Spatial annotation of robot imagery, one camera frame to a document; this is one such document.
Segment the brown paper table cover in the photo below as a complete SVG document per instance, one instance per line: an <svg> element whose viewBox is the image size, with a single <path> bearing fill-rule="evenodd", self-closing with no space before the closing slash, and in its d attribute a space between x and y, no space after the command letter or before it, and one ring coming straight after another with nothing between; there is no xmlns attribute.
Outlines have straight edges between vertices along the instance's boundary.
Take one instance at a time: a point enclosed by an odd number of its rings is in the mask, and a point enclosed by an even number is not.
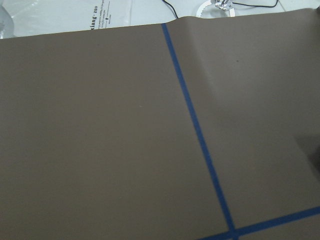
<svg viewBox="0 0 320 240"><path fill-rule="evenodd" d="M3 39L3 240L317 240L320 10Z"/></svg>

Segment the metal reacher rod tool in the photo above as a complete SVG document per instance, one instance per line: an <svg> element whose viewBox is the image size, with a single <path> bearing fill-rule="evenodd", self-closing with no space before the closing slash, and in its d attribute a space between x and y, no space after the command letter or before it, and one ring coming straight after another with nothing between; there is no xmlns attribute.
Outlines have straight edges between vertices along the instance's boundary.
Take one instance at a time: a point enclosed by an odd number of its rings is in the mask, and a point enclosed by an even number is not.
<svg viewBox="0 0 320 240"><path fill-rule="evenodd" d="M207 0L197 9L196 17L203 19L235 17L231 0Z"/></svg>

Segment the clear plastic bag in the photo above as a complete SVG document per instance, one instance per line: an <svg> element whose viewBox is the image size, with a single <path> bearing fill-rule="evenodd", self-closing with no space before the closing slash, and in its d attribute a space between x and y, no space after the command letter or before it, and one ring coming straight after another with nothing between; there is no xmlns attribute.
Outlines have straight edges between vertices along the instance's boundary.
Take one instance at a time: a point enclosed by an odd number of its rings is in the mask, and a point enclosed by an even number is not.
<svg viewBox="0 0 320 240"><path fill-rule="evenodd" d="M2 0L0 38L127 27L132 0Z"/></svg>

